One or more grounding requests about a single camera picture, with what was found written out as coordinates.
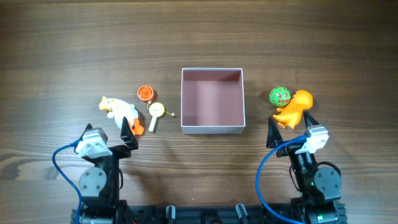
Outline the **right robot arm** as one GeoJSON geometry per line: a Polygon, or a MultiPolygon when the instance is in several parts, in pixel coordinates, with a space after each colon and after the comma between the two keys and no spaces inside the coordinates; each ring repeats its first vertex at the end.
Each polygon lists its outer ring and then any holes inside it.
{"type": "Polygon", "coordinates": [[[266,147],[275,149],[277,157],[289,157],[289,175],[300,197],[290,203],[273,204],[279,215],[301,223],[346,223],[345,205],[341,198],[341,171],[331,162],[315,159],[315,152],[323,148],[329,138],[328,130],[311,114],[303,114],[306,139],[289,143],[282,139],[275,121],[269,118],[266,147]]]}

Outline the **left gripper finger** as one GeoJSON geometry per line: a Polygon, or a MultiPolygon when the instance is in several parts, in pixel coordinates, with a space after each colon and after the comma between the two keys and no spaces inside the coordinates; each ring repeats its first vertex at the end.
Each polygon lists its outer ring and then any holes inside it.
{"type": "Polygon", "coordinates": [[[124,117],[122,120],[120,138],[124,141],[125,145],[130,150],[136,150],[139,148],[138,141],[135,138],[135,136],[133,135],[133,133],[131,131],[131,127],[130,127],[129,122],[126,117],[124,117]]]}
{"type": "Polygon", "coordinates": [[[84,135],[84,133],[85,133],[87,130],[92,129],[92,128],[93,128],[93,127],[92,127],[92,125],[91,125],[90,123],[88,123],[88,124],[86,125],[86,128],[85,128],[85,130],[83,131],[83,133],[81,134],[81,136],[79,137],[79,139],[75,141],[74,152],[76,152],[76,148],[77,148],[78,143],[79,143],[80,141],[83,140],[83,135],[84,135]]]}

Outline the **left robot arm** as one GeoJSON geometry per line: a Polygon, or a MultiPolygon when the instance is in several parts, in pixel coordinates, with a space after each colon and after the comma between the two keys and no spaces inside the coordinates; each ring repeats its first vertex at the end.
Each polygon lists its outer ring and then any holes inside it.
{"type": "Polygon", "coordinates": [[[139,147],[127,118],[122,119],[120,138],[123,144],[108,147],[108,137],[103,129],[88,124],[75,144],[75,153],[94,166],[80,176],[78,193],[81,203],[72,211],[71,223],[139,222],[127,201],[119,198],[123,187],[119,161],[131,157],[131,151],[139,147]]]}

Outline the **orange round slice toy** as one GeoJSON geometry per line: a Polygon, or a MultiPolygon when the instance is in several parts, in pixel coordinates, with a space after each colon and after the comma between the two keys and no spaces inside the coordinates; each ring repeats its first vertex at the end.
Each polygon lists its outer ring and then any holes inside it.
{"type": "Polygon", "coordinates": [[[154,90],[151,86],[141,86],[137,91],[137,96],[144,102],[152,101],[154,98],[154,90]]]}

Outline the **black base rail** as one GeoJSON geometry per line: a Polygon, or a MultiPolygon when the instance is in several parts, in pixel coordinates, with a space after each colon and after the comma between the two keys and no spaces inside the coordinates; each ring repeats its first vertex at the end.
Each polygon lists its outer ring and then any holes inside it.
{"type": "MultiPolygon", "coordinates": [[[[299,204],[272,204],[273,211],[300,223],[343,223],[347,224],[345,205],[330,203],[303,208],[299,204]]],[[[245,206],[240,203],[230,207],[166,207],[123,206],[120,212],[110,210],[89,210],[80,213],[72,210],[71,221],[80,223],[148,223],[148,224],[201,224],[201,223],[284,223],[262,205],[245,206]]]]}

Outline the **white duck toy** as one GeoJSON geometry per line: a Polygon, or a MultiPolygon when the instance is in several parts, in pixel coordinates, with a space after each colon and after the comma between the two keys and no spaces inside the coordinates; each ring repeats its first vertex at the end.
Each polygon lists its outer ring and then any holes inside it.
{"type": "Polygon", "coordinates": [[[108,113],[107,117],[114,119],[119,129],[122,128],[123,119],[126,118],[133,135],[143,135],[144,128],[139,122],[139,113],[134,104],[129,104],[117,98],[107,98],[103,96],[99,103],[99,109],[101,111],[106,111],[108,113]]]}

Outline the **green patterned ball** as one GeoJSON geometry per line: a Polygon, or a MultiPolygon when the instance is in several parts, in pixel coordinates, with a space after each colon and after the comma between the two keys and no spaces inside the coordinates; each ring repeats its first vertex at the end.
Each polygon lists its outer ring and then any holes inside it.
{"type": "Polygon", "coordinates": [[[278,108],[287,106],[290,103],[291,98],[291,92],[283,86],[273,88],[269,94],[270,102],[278,108]]]}

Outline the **white cardboard box pink inside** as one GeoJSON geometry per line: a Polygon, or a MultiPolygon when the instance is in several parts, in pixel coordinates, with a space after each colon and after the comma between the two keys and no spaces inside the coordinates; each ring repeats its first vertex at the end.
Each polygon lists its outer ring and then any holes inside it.
{"type": "Polygon", "coordinates": [[[184,134],[241,134],[246,127],[242,68],[183,68],[184,134]]]}

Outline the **yellow rattle drum toy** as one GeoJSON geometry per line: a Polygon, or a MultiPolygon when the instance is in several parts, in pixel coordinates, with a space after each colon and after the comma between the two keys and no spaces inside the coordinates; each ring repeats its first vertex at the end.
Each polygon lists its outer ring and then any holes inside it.
{"type": "Polygon", "coordinates": [[[162,103],[153,103],[151,101],[147,102],[147,109],[149,110],[150,115],[152,116],[149,131],[154,133],[155,127],[157,125],[157,120],[162,117],[165,113],[171,115],[172,117],[176,117],[175,113],[169,113],[165,110],[165,106],[162,103]]]}

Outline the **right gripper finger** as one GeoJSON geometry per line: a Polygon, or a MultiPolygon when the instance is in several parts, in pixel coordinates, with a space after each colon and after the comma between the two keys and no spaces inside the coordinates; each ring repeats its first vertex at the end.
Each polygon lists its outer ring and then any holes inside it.
{"type": "Polygon", "coordinates": [[[273,118],[270,116],[268,119],[269,122],[269,129],[267,134],[267,148],[275,148],[279,144],[283,143],[282,136],[280,135],[278,126],[275,124],[273,118]]]}
{"type": "Polygon", "coordinates": [[[304,118],[305,126],[306,126],[306,127],[314,126],[314,125],[319,125],[319,122],[318,122],[317,120],[315,120],[315,119],[313,118],[313,116],[312,116],[308,111],[305,111],[305,112],[303,113],[303,118],[304,118]]]}

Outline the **orange dinosaur toy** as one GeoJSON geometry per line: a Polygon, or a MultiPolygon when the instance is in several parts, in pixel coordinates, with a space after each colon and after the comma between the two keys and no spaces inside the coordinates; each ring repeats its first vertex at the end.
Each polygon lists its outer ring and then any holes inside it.
{"type": "Polygon", "coordinates": [[[294,129],[299,124],[302,114],[313,106],[313,96],[306,90],[297,90],[290,103],[284,108],[277,108],[279,114],[272,117],[281,128],[294,129]]]}

